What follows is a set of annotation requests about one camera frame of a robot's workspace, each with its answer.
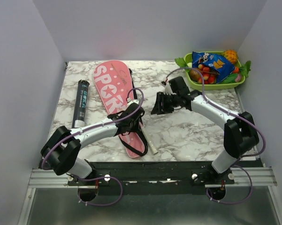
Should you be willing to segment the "black shuttlecock tube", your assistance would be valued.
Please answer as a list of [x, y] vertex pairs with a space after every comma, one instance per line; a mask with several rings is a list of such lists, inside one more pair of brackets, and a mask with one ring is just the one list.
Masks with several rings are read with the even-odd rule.
[[81, 128], [85, 126], [84, 120], [89, 85], [89, 82], [86, 80], [80, 80], [78, 82], [72, 128]]

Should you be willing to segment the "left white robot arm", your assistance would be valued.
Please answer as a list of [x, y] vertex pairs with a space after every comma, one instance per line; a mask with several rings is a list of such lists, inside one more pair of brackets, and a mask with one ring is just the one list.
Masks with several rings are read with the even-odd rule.
[[58, 176], [69, 173], [84, 185], [92, 184], [93, 168], [78, 157], [79, 151], [102, 139], [135, 131], [144, 113], [144, 109], [133, 102], [126, 110], [110, 114], [98, 123], [74, 129], [57, 128], [41, 150], [42, 169], [52, 169]]

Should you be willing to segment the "pink badminton racket front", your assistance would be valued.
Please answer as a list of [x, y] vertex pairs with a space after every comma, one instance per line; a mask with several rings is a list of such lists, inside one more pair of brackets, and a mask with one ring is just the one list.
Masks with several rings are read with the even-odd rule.
[[154, 146], [153, 141], [152, 141], [152, 139], [151, 139], [149, 133], [147, 132], [147, 130], [146, 130], [146, 128], [144, 127], [144, 125], [142, 125], [141, 123], [140, 123], [140, 128], [141, 128], [141, 131], [142, 131], [142, 133], [143, 133], [145, 139], [147, 140], [147, 144], [149, 145], [152, 154], [153, 154], [153, 155], [158, 154], [158, 150], [157, 150], [157, 148]]

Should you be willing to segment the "pink racket cover bag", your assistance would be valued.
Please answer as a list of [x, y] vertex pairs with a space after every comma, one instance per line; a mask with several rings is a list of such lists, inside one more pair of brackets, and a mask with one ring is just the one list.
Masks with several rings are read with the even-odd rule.
[[[127, 98], [136, 97], [131, 71], [122, 61], [109, 60], [99, 64], [93, 72], [93, 80], [108, 114], [126, 110]], [[147, 154], [147, 140], [141, 130], [118, 137], [130, 158]]]

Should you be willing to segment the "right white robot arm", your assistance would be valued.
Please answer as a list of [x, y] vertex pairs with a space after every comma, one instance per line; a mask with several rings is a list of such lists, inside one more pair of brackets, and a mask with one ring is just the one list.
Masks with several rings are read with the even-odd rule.
[[173, 113], [181, 107], [208, 118], [224, 131], [224, 150], [211, 163], [206, 172], [207, 180], [213, 184], [223, 179], [226, 172], [241, 156], [259, 143], [252, 115], [248, 112], [236, 113], [222, 108], [204, 97], [198, 90], [190, 91], [182, 77], [169, 81], [171, 92], [158, 92], [151, 114]]

